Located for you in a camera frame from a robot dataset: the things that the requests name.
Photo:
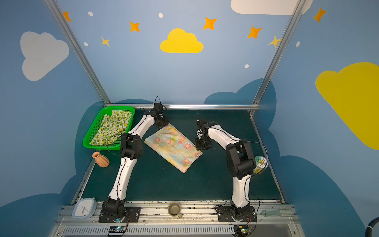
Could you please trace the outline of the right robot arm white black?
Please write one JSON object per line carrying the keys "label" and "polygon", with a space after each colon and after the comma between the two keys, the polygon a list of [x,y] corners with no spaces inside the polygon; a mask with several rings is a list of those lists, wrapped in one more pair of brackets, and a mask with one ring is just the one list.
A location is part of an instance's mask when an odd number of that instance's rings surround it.
{"label": "right robot arm white black", "polygon": [[226,132],[218,123],[205,119],[196,121],[195,147],[198,151],[212,148],[212,141],[217,142],[226,152],[227,168],[233,177],[233,195],[231,209],[241,215],[250,208],[248,197],[250,179],[257,167],[250,143]]}

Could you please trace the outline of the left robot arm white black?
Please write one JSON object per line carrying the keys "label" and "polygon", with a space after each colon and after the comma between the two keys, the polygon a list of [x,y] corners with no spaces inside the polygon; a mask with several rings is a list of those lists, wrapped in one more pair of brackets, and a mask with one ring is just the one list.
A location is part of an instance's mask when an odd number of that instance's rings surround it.
{"label": "left robot arm white black", "polygon": [[144,112],[137,125],[121,136],[120,168],[109,196],[103,202],[102,212],[120,218],[124,213],[126,192],[132,171],[143,154],[142,138],[149,128],[155,125],[162,128],[169,124],[163,109]]}

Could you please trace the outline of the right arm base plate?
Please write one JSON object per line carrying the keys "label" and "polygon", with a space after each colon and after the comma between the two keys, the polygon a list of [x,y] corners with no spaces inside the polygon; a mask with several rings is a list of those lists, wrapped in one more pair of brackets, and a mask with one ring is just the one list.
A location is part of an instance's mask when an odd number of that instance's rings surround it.
{"label": "right arm base plate", "polygon": [[254,207],[235,208],[232,206],[216,205],[215,211],[219,222],[256,222],[257,214]]}

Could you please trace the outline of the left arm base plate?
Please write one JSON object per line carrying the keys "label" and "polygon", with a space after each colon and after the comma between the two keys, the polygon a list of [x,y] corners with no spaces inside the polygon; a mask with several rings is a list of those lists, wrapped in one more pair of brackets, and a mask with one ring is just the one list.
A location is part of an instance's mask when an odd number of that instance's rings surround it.
{"label": "left arm base plate", "polygon": [[99,223],[137,223],[141,207],[121,207],[106,210],[103,208],[98,219]]}

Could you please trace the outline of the pastel floral skirt pink flowers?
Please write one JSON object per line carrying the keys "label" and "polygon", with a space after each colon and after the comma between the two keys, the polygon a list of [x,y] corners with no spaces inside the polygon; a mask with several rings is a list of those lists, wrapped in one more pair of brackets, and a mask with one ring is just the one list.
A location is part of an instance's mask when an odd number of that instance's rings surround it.
{"label": "pastel floral skirt pink flowers", "polygon": [[146,138],[145,144],[182,173],[202,155],[202,152],[171,124]]}

